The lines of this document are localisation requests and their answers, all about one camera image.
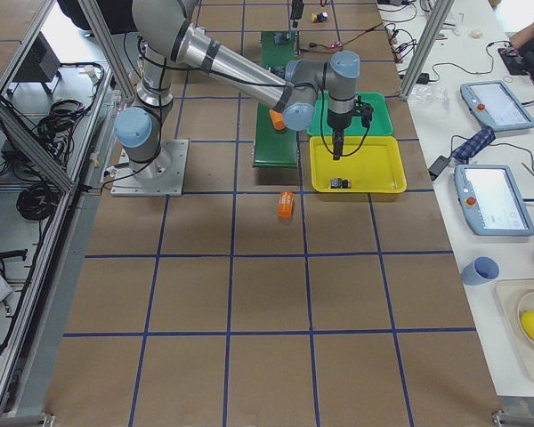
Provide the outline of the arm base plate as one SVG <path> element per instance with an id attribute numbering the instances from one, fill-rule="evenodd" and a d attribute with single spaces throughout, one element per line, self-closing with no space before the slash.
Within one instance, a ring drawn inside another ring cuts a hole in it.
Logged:
<path id="1" fill-rule="evenodd" d="M 119 161 L 126 166 L 118 168 L 110 193 L 115 197 L 180 196 L 189 151 L 189 141 L 170 140 L 161 143 L 159 156 L 146 168 L 132 163 L 124 149 Z"/>

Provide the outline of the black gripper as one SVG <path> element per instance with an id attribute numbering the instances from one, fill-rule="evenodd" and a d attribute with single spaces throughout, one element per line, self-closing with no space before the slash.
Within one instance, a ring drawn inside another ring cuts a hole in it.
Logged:
<path id="1" fill-rule="evenodd" d="M 343 156 L 344 131 L 351 125 L 354 117 L 359 117 L 361 126 L 368 130 L 373 120 L 374 108 L 358 95 L 348 99 L 328 96 L 327 123 L 333 130 L 333 159 Z"/>

